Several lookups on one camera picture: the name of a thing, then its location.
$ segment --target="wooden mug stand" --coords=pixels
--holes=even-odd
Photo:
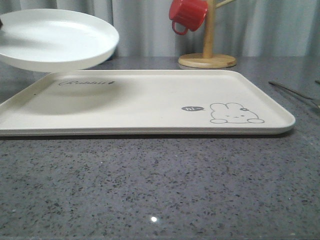
[[[201,69],[228,68],[237,64],[233,56],[213,53],[216,9],[232,1],[234,0],[225,0],[216,4],[216,0],[207,0],[208,11],[204,24],[203,53],[182,55],[178,60],[179,64]]]

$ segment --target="gray curtain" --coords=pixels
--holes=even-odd
[[[204,26],[171,29],[172,0],[0,0],[0,14],[65,9],[118,30],[118,56],[180,56],[202,51]],[[214,52],[232,56],[320,56],[320,0],[237,0],[216,10]]]

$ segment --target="granite surface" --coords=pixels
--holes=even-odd
[[[180,69],[121,57],[92,69]],[[320,57],[241,57],[296,117],[275,136],[0,138],[0,239],[320,239]],[[0,63],[0,102],[45,73]]]

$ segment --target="cartoon rabbit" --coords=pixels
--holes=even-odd
[[[210,122],[213,124],[262,124],[265,122],[239,103],[213,103],[210,108],[213,111],[211,113],[213,119]]]

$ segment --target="white plate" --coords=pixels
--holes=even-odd
[[[29,9],[0,19],[0,61],[31,71],[86,69],[107,60],[119,42],[112,25],[76,11]]]
[[[0,105],[0,135],[280,134],[295,118],[226,70],[51,73]]]

